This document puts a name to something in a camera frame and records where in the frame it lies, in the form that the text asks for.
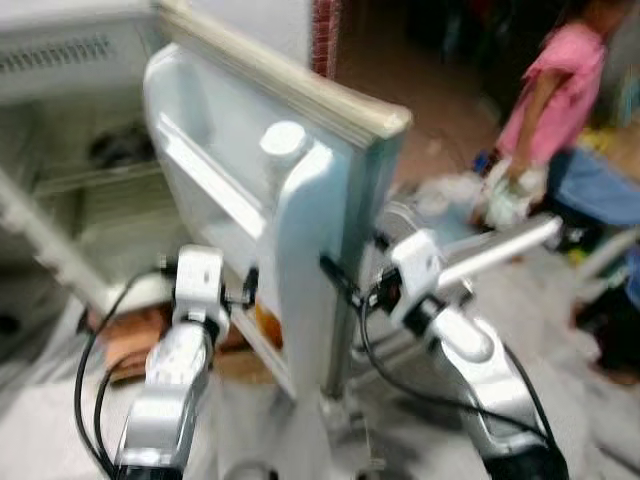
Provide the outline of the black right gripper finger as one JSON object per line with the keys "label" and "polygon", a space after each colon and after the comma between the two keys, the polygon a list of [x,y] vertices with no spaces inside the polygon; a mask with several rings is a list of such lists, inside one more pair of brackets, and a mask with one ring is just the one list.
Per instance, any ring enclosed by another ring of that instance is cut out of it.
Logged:
{"label": "black right gripper finger", "polygon": [[334,291],[338,293],[340,300],[343,301],[362,301],[364,300],[364,294],[358,284],[353,282],[351,278],[348,278],[342,266],[338,265],[328,256],[321,256],[317,260],[317,265],[324,274],[325,278],[334,288]]}

